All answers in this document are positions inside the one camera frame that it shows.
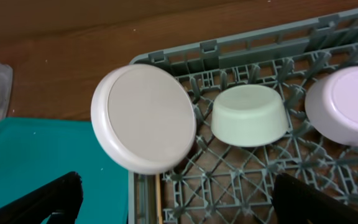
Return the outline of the white bowl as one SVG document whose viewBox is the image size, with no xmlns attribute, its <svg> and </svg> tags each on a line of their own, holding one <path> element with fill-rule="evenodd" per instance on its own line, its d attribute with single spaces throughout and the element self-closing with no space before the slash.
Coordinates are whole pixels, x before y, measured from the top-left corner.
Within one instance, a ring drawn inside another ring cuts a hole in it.
<svg viewBox="0 0 358 224">
<path fill-rule="evenodd" d="M 213 103 L 211 131 L 237 147 L 265 146 L 289 129 L 280 94 L 262 85 L 241 85 L 221 92 Z"/>
</svg>

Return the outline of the wooden chopstick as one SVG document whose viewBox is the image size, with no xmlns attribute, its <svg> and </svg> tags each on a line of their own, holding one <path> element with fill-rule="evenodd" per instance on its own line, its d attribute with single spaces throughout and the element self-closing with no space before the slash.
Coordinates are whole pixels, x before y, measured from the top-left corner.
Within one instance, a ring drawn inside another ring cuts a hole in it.
<svg viewBox="0 0 358 224">
<path fill-rule="evenodd" d="M 156 205 L 157 205 L 157 221 L 158 224 L 163 224 L 162 190 L 161 190 L 160 174 L 157 174 L 155 176 L 155 191 L 156 191 Z"/>
</svg>

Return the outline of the pink bowl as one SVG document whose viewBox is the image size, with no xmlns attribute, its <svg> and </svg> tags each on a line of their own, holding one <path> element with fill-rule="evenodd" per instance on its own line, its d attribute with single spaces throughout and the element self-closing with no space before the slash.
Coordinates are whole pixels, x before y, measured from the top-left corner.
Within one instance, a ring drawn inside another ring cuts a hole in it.
<svg viewBox="0 0 358 224">
<path fill-rule="evenodd" d="M 358 66 L 340 69 L 313 84 L 306 93 L 305 111 L 324 137 L 358 146 Z"/>
</svg>

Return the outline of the pink plate with food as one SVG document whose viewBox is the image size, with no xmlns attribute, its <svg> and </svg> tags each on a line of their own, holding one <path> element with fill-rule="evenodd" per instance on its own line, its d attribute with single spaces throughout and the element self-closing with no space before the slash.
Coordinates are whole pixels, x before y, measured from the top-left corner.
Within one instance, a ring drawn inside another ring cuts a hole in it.
<svg viewBox="0 0 358 224">
<path fill-rule="evenodd" d="M 166 71 L 145 64 L 118 68 L 99 82 L 91 101 L 91 124 L 112 160 L 147 175 L 178 165 L 196 133 L 185 89 Z"/>
</svg>

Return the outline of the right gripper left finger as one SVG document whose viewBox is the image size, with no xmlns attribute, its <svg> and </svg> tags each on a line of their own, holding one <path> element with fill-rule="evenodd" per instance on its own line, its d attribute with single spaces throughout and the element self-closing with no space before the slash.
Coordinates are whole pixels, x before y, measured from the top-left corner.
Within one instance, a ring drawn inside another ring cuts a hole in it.
<svg viewBox="0 0 358 224">
<path fill-rule="evenodd" d="M 0 223 L 74 223 L 82 203 L 82 180 L 72 171 L 1 207 Z"/>
</svg>

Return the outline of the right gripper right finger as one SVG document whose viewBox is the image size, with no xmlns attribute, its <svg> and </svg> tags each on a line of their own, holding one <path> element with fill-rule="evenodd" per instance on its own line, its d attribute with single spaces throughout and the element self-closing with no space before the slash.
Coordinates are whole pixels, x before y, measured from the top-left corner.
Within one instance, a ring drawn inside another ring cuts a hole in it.
<svg viewBox="0 0 358 224">
<path fill-rule="evenodd" d="M 286 174 L 278 174 L 272 205 L 279 224 L 358 224 L 358 211 Z"/>
</svg>

